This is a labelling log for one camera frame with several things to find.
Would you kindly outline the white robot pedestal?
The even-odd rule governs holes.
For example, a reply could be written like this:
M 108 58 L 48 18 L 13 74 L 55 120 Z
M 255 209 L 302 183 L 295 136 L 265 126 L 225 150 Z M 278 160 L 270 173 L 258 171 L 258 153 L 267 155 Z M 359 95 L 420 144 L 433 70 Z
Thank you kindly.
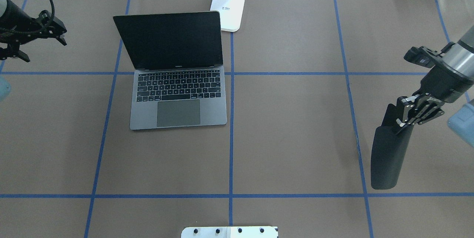
M 273 226 L 213 226 L 186 227 L 181 238 L 278 238 L 279 231 Z

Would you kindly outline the black mouse pad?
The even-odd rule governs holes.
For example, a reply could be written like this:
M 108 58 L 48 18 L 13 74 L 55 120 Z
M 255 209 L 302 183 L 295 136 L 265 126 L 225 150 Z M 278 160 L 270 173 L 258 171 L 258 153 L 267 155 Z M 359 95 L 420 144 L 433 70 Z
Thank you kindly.
M 400 128 L 396 112 L 396 106 L 388 104 L 382 124 L 375 130 L 370 162 L 371 186 L 375 190 L 396 186 L 413 132 L 413 125 Z

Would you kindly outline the white desk lamp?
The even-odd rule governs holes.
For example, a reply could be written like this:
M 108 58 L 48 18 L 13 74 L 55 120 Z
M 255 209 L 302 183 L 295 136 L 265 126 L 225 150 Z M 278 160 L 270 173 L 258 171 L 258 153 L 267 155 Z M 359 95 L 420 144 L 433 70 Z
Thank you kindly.
M 245 0 L 212 0 L 210 11 L 220 15 L 222 31 L 236 32 L 240 29 Z

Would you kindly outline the grey laptop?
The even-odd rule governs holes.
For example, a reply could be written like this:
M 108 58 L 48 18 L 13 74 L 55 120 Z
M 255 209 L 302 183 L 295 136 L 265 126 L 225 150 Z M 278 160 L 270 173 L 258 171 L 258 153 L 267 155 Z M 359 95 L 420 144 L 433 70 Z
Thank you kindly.
M 113 17 L 134 68 L 129 128 L 225 125 L 217 11 Z

